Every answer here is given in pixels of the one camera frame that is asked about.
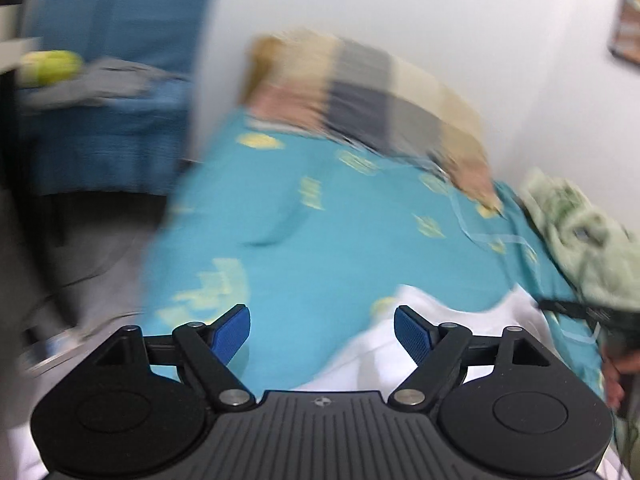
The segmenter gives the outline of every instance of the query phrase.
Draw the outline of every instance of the blue sofa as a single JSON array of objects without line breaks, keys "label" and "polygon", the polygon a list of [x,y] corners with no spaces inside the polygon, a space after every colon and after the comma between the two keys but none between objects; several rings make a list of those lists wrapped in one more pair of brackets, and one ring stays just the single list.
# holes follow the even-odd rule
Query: blue sofa
[{"label": "blue sofa", "polygon": [[164,195],[175,183],[188,132],[193,59],[207,0],[44,0],[27,33],[43,50],[89,62],[112,56],[176,77],[137,98],[25,117],[39,194],[120,190]]}]

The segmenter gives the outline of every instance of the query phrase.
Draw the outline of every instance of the wall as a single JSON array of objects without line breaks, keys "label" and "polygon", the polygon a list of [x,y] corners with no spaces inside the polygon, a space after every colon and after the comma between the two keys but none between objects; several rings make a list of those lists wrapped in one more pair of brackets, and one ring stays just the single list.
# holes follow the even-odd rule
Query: wall
[{"label": "wall", "polygon": [[577,180],[633,223],[638,168],[621,162],[640,75],[606,50],[617,0],[212,0],[200,50],[198,158],[242,85],[255,34],[306,25],[387,49],[455,88],[482,114],[498,178],[524,169]]},{"label": "wall", "polygon": [[495,169],[539,166],[640,230],[640,70],[607,51],[618,0],[577,0],[540,97]]}]

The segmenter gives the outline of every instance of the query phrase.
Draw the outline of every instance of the gray floor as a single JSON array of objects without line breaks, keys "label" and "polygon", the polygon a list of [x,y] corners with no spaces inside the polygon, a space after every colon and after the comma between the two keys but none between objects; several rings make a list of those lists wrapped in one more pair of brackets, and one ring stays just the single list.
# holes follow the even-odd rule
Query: gray floor
[{"label": "gray floor", "polygon": [[29,314],[42,304],[44,294],[24,251],[9,196],[0,191],[0,480],[26,478],[20,462],[28,459],[28,446],[15,435],[38,400],[118,326],[135,321],[127,314],[140,309],[140,263],[163,206],[158,197],[126,194],[78,194],[65,200],[68,239],[52,249],[62,280],[104,273],[67,289],[81,313],[75,332],[84,340],[79,351],[34,375],[20,357],[21,331],[37,324],[52,335],[60,332],[60,325],[48,305]]}]

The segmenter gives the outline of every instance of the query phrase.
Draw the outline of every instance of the mattress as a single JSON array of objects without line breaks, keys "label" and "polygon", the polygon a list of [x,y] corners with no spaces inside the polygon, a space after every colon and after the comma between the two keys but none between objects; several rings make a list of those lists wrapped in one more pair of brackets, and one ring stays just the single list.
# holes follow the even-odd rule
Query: mattress
[{"label": "mattress", "polygon": [[[140,325],[170,333],[247,304],[251,333],[229,367],[259,397],[311,380],[401,284],[468,312],[516,283],[534,297],[573,298],[511,189],[496,186],[502,215],[401,160],[251,130],[240,108],[172,198],[146,258]],[[547,319],[565,363],[601,393],[588,328]]]}]

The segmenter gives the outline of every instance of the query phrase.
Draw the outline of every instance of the green towel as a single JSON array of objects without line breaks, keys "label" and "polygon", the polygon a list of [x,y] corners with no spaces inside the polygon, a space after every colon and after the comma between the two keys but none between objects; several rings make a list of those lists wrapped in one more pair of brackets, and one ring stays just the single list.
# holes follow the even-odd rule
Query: green towel
[{"label": "green towel", "polygon": [[640,310],[640,243],[562,178],[532,171],[520,198],[585,302]]}]

